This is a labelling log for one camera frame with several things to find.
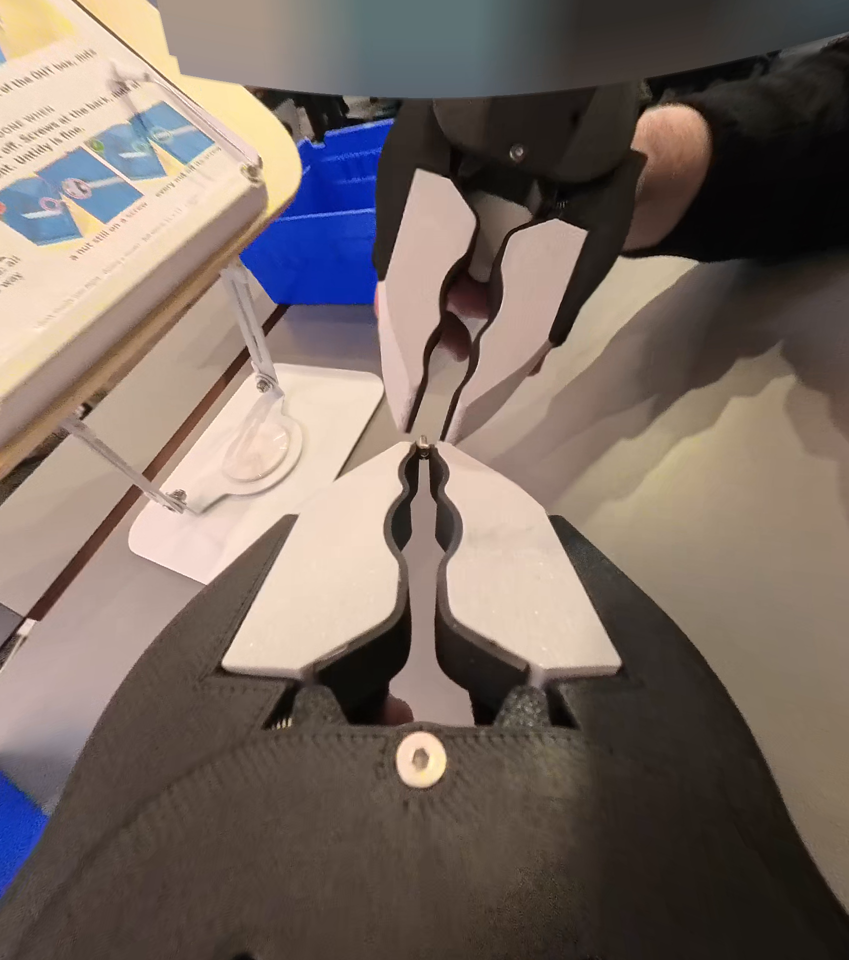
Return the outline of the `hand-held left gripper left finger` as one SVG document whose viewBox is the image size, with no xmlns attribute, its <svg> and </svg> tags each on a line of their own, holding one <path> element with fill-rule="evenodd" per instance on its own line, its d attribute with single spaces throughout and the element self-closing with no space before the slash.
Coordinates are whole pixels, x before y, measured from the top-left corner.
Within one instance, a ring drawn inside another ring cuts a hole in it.
<svg viewBox="0 0 849 960">
<path fill-rule="evenodd" d="M 407 562 L 416 451 L 399 442 L 300 509 L 227 648 L 226 673 L 330 689 L 373 711 L 411 648 Z"/>
</svg>

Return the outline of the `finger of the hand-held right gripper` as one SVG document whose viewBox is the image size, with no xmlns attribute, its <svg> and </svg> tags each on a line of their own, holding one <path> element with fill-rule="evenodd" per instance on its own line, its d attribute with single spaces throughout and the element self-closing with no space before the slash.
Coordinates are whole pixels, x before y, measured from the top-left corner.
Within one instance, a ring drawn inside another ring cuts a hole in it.
<svg viewBox="0 0 849 960">
<path fill-rule="evenodd" d="M 499 303 L 478 333 L 443 441 L 458 444 L 487 424 L 551 351 L 551 330 L 587 236 L 561 219 L 532 222 L 508 235 L 495 276 Z"/>
<path fill-rule="evenodd" d="M 471 258 L 478 225 L 449 178 L 415 172 L 376 293 L 385 398 L 401 434 L 411 432 L 417 417 L 448 287 Z"/>
</svg>

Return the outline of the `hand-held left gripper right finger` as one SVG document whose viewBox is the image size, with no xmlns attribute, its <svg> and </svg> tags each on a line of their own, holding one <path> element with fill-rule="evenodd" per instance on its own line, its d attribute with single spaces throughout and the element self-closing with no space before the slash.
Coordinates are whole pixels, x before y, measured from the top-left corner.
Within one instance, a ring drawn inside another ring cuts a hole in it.
<svg viewBox="0 0 849 960">
<path fill-rule="evenodd" d="M 450 443 L 428 463 L 442 548 L 436 659 L 474 724 L 492 724 L 515 689 L 618 675 L 623 658 L 546 509 Z"/>
</svg>

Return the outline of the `person's right forearm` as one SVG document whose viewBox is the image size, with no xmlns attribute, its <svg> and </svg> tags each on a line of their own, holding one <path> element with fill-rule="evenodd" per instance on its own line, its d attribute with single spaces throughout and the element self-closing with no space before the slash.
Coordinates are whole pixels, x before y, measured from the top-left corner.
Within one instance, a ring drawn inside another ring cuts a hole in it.
<svg viewBox="0 0 849 960">
<path fill-rule="evenodd" d="M 671 233 L 623 256 L 715 263 L 849 250 L 849 33 L 669 103 L 705 118 L 709 167 Z"/>
</svg>

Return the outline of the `grey desk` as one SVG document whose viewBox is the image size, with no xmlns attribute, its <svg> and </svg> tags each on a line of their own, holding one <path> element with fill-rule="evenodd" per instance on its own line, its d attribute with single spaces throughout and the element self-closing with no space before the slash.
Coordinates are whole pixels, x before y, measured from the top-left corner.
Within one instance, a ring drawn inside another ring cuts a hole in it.
<svg viewBox="0 0 849 960">
<path fill-rule="evenodd" d="M 696 644 L 849 910 L 849 256 L 619 263 L 463 445 Z M 0 769 L 50 809 L 134 660 L 198 585 L 135 556 L 144 502 L 65 439 L 0 504 Z"/>
</svg>

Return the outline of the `person's right hand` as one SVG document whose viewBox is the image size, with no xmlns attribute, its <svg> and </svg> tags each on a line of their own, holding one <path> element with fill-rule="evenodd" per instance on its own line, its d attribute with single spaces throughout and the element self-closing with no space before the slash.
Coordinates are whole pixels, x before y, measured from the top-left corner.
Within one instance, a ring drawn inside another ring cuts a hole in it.
<svg viewBox="0 0 849 960">
<path fill-rule="evenodd" d="M 678 225 L 704 183 L 711 163 L 712 135 L 690 105 L 670 102 L 648 109 L 636 123 L 632 149 L 645 157 L 635 188 L 634 212 L 625 254 L 657 247 Z M 471 326 L 487 315 L 486 285 L 463 273 L 446 301 L 439 348 L 462 361 L 471 346 Z"/>
</svg>

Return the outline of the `yellow board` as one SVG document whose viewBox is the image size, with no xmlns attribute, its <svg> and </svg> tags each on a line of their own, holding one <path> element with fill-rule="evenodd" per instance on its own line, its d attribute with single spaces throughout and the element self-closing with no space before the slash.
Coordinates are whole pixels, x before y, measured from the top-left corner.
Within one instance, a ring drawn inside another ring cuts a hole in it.
<svg viewBox="0 0 849 960">
<path fill-rule="evenodd" d="M 301 182 L 302 164 L 294 141 L 279 119 L 252 94 L 235 83 L 185 76 L 177 59 L 169 53 L 162 18 L 145 1 L 75 2 L 78 9 L 95 19 L 140 59 L 168 80 L 199 107 L 208 111 L 246 144 L 250 154 L 263 162 L 266 205 L 256 218 L 229 238 L 196 274 L 156 306 L 141 323 L 91 367 L 74 385 L 57 398 L 46 412 L 7 446 L 0 450 L 0 481 L 8 476 L 36 447 L 97 390 L 114 388 L 136 371 L 143 359 L 217 282 L 223 267 L 239 255 L 285 211 Z"/>
</svg>

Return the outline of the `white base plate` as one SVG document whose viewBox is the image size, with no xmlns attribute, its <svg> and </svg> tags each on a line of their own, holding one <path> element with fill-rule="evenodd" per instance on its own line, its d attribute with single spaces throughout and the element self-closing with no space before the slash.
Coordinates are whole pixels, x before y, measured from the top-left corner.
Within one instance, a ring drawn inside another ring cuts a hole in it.
<svg viewBox="0 0 849 960">
<path fill-rule="evenodd" d="M 285 460 L 255 483 L 234 483 L 222 458 L 258 398 L 248 376 L 185 452 L 161 488 L 182 490 L 188 511 L 149 504 L 130 526 L 130 551 L 205 585 L 342 471 L 383 401 L 368 371 L 277 363 L 284 412 L 294 421 Z"/>
</svg>

